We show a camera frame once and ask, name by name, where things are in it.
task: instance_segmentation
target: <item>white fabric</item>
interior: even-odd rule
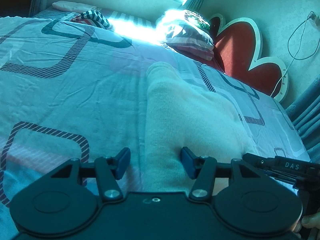
[[[194,181],[180,162],[183,146],[223,163],[257,154],[236,109],[223,96],[186,83],[164,62],[151,65],[147,79],[145,191],[189,192]],[[227,186],[228,179],[216,179],[214,194]]]
[[[97,7],[93,5],[76,3],[76,2],[67,2],[67,1],[54,2],[52,4],[52,7],[64,12],[77,12],[77,13],[83,13],[89,10],[97,10]]]

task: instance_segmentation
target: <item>white cable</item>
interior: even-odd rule
[[[297,51],[296,55],[297,55],[297,54],[298,54],[298,52],[300,51],[300,48],[301,48],[301,42],[302,42],[302,37],[303,37],[303,34],[304,34],[304,30],[306,29],[307,21],[308,21],[309,16],[310,16],[310,14],[311,14],[311,13],[312,13],[312,11],[308,14],[307,19],[306,19],[306,22],[305,22],[305,24],[304,24],[303,32],[302,32],[301,39],[300,39],[299,49],[298,49],[298,51]],[[296,55],[294,55],[293,60],[291,61],[291,63],[290,63],[290,65],[289,65],[289,67],[292,65],[293,61],[295,60]],[[285,73],[282,75],[282,77],[281,77],[281,78],[279,79],[279,81],[277,82],[277,84],[276,84],[276,86],[275,86],[275,89],[273,90],[273,92],[272,92],[272,93],[271,93],[271,95],[270,95],[271,97],[272,97],[273,93],[276,91],[276,88],[277,88],[277,86],[278,86],[279,82],[283,79],[283,77],[284,77],[284,76],[286,75],[286,73],[288,72],[289,67],[287,67],[287,70],[285,71]]]

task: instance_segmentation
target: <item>power cord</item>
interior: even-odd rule
[[[283,77],[286,75],[286,73],[288,72],[290,66],[292,65],[292,63],[293,63],[293,61],[294,61],[295,59],[296,59],[296,60],[305,60],[305,59],[307,59],[307,58],[312,57],[312,56],[317,52],[318,47],[319,47],[319,44],[320,44],[320,39],[319,39],[319,42],[318,42],[318,46],[317,46],[317,48],[316,48],[316,50],[315,50],[315,52],[314,52],[313,54],[311,54],[310,56],[305,57],[305,58],[296,58],[296,55],[298,54],[298,52],[300,51],[300,48],[301,48],[302,37],[303,37],[304,31],[305,31],[305,29],[306,29],[307,21],[308,21],[313,15],[315,15],[315,13],[314,13],[314,11],[311,11],[311,12],[308,14],[308,17],[306,18],[306,20],[305,20],[304,22],[302,22],[302,23],[294,30],[294,32],[291,34],[291,36],[290,36],[290,38],[289,38],[289,40],[288,40],[288,51],[289,51],[290,56],[293,58],[293,60],[291,61],[290,65],[287,67],[287,70],[285,71],[285,73],[282,75],[282,77],[281,77],[281,78],[279,79],[279,81],[277,82],[277,84],[276,84],[276,86],[275,86],[275,89],[273,90],[273,92],[272,92],[271,95],[270,95],[271,97],[272,97],[273,93],[276,91],[276,88],[277,88],[279,82],[281,82],[281,80],[283,79]],[[295,32],[298,30],[298,28],[299,28],[301,25],[303,25],[303,24],[304,24],[304,28],[303,28],[303,32],[302,32],[301,39],[300,39],[299,49],[298,49],[296,55],[292,56],[292,54],[291,54],[291,52],[290,52],[290,50],[289,50],[289,41],[290,41],[291,37],[295,34]]]

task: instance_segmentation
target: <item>bed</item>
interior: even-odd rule
[[[102,13],[151,33],[154,28],[123,13]],[[1,239],[17,233],[8,208],[12,197],[70,158],[91,162],[129,147],[131,164],[119,186],[144,190],[145,74],[155,62],[169,63],[185,82],[229,100],[260,156],[310,161],[275,99],[165,44],[67,22],[73,16],[49,8],[33,18],[0,18]],[[94,180],[85,185],[97,192]]]

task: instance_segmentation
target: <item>white pillow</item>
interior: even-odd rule
[[[83,13],[89,10],[97,10],[97,7],[93,5],[76,3],[76,2],[67,2],[67,1],[54,2],[52,4],[52,7],[64,12],[77,12],[77,13]]]

